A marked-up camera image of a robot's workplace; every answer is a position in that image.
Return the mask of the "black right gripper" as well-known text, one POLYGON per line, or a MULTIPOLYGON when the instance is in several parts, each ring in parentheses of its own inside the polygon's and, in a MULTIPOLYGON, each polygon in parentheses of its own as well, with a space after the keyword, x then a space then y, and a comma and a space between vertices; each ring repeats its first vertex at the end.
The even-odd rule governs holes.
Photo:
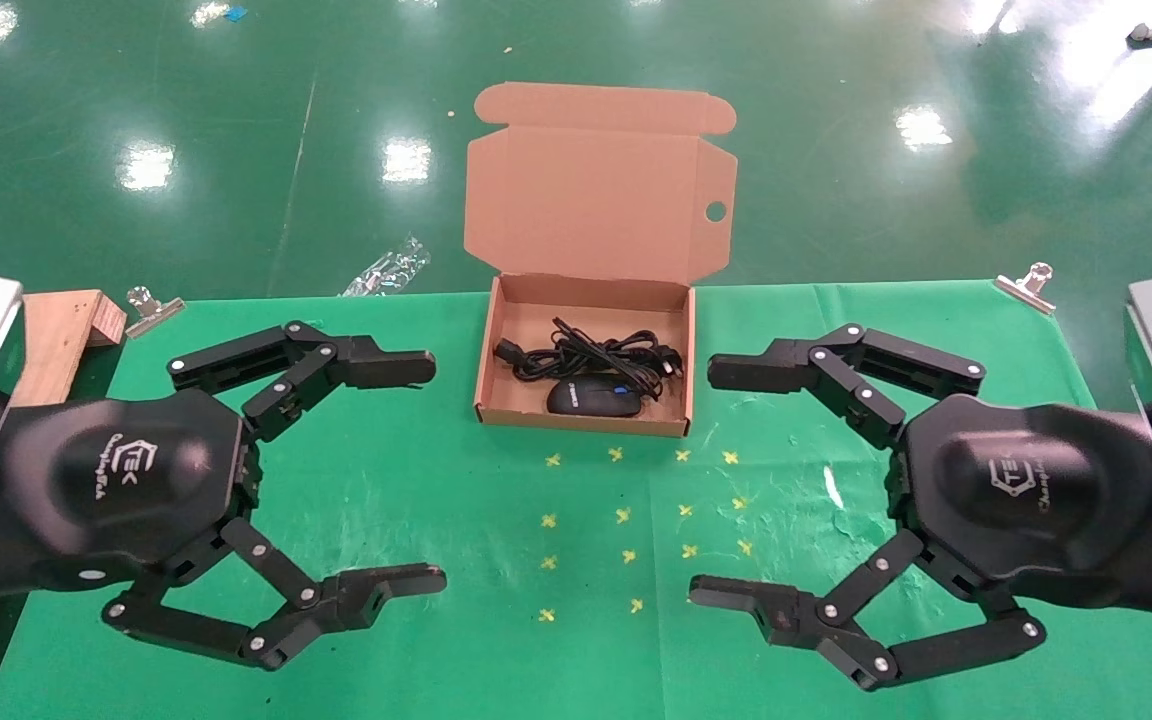
POLYGON ((713 388, 806 391, 870 446, 896 445, 893 516, 909 530, 823 596, 695 575, 689 600, 745 612, 771 646, 812 650, 861 691, 964 673, 1041 646, 1041 621, 1011 594, 1069 609, 1152 612, 1147 420, 1078 406, 987 404, 972 397, 984 378, 979 361, 859 324, 817 340, 776 338, 758 355, 710 357, 713 388), (905 424, 905 411, 873 381, 942 401, 905 424), (856 617, 929 552, 923 568, 970 598, 983 623, 882 646, 856 617))

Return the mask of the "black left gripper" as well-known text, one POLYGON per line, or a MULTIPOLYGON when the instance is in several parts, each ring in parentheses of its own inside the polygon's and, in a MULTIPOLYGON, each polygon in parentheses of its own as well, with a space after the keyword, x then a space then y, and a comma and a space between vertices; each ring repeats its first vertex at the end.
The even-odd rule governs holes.
POLYGON ((103 612, 132 641, 278 670, 316 639, 374 626, 385 602, 435 594, 429 562, 353 569, 314 582, 251 525, 259 448, 339 387, 419 388, 429 351, 385 351, 370 334, 275 325, 169 361, 168 397, 17 407, 0 432, 0 596, 93 591, 123 582, 103 612), (241 414, 219 393, 270 378, 241 414), (172 609, 164 598, 236 553, 283 605, 257 626, 172 609))

